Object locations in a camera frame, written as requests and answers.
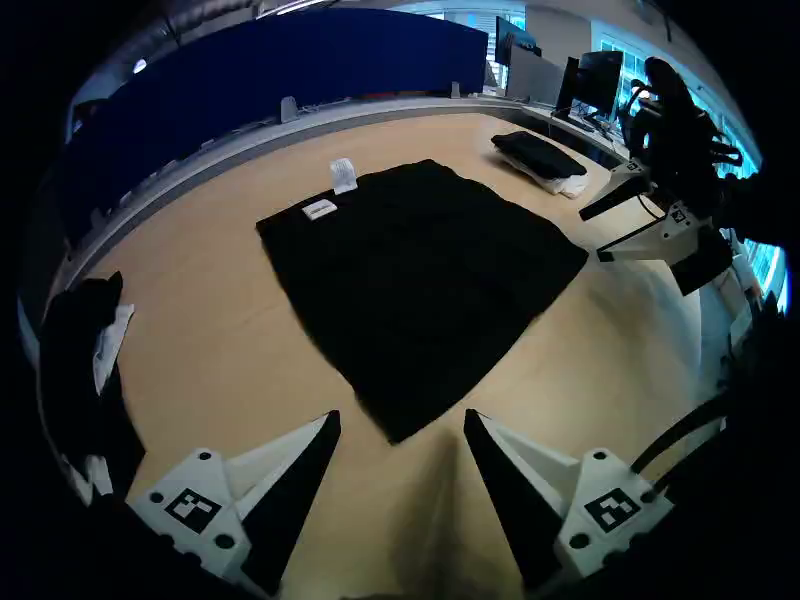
black cloth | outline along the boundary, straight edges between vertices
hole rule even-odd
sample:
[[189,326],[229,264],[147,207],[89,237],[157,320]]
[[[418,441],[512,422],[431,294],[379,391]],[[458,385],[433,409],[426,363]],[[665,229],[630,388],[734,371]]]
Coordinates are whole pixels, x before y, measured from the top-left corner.
[[42,325],[39,380],[44,420],[58,452],[84,477],[86,457],[104,457],[114,493],[124,498],[144,446],[125,410],[117,365],[98,394],[92,363],[97,336],[116,319],[121,294],[117,272],[53,298]]
[[[304,206],[338,209],[310,220]],[[432,160],[257,229],[306,332],[400,442],[458,402],[586,262],[549,221]]]
[[586,167],[582,164],[553,144],[527,131],[496,135],[492,138],[492,143],[503,154],[518,160],[543,179],[586,175]]

white cloth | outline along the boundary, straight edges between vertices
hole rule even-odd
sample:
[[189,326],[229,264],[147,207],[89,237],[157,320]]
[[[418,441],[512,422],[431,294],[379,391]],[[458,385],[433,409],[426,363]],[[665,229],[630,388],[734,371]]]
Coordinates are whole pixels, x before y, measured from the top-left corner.
[[504,161],[518,171],[525,173],[554,196],[556,194],[564,194],[567,198],[576,198],[586,189],[586,186],[589,185],[589,173],[586,173],[586,175],[573,175],[572,177],[563,179],[545,179],[531,171],[518,160],[503,154],[499,150],[498,153],[503,157]]
[[92,368],[94,371],[94,386],[99,394],[111,376],[114,362],[117,360],[122,338],[128,329],[128,321],[133,315],[133,304],[121,304],[117,306],[116,319],[97,336],[97,343],[92,357]]

table surface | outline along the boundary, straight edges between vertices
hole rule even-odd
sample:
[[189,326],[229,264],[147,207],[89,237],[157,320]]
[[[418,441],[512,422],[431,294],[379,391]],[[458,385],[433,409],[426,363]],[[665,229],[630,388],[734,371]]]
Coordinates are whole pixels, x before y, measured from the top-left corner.
[[[390,446],[301,329],[255,224],[331,187],[329,163],[359,174],[425,158],[554,222],[589,250],[650,218],[628,202],[589,222],[578,209],[608,181],[586,166],[577,199],[505,166],[490,138],[520,127],[479,114],[419,117],[329,134],[252,160],[191,190],[120,241],[92,276],[120,270],[134,303],[119,365],[147,449],[130,492],[194,448],[231,457],[329,411],[342,435],[284,575],[283,598],[409,594],[521,598],[521,578],[462,434],[476,408],[579,456],[632,460],[694,403],[697,294],[665,264],[592,256],[492,371],[443,417]],[[667,468],[675,453],[654,471]]]

folded black cloth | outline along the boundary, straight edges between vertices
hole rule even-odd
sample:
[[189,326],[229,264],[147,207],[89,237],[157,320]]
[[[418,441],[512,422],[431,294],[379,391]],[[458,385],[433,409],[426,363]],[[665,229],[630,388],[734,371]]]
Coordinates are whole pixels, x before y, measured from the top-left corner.
[[87,279],[50,302],[42,325],[39,381],[47,430],[84,477],[87,456],[106,459],[114,494],[130,489],[145,451],[125,410],[117,365],[100,394],[92,357],[97,336],[116,318],[122,275]]
[[496,135],[492,138],[492,143],[503,154],[521,162],[542,179],[567,179],[573,175],[586,175],[586,167],[582,164],[553,144],[527,131]]
[[[310,208],[312,220],[303,208],[323,199],[336,210]],[[432,160],[364,175],[257,229],[309,337],[392,442],[469,392],[587,258],[549,221]]]

blue partition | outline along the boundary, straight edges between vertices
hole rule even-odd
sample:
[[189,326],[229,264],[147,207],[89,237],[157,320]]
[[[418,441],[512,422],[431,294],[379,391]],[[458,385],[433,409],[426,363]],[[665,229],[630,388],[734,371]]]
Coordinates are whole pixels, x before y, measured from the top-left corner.
[[67,237],[91,212],[173,159],[241,125],[299,106],[400,91],[480,92],[486,33],[401,12],[316,10],[224,29],[166,56],[120,88],[77,132],[56,167]]

